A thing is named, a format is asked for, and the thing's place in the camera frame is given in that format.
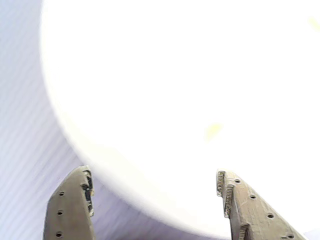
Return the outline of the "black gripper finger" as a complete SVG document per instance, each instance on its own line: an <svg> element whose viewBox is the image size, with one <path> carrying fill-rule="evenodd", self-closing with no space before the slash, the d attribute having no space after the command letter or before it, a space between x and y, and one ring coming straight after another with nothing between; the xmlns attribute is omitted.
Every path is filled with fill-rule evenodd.
<svg viewBox="0 0 320 240"><path fill-rule="evenodd" d="M48 200L44 240L94 240L92 172L87 165L72 170Z"/></svg>
<svg viewBox="0 0 320 240"><path fill-rule="evenodd" d="M234 172L217 171L216 193L223 199L233 240L306 239Z"/></svg>

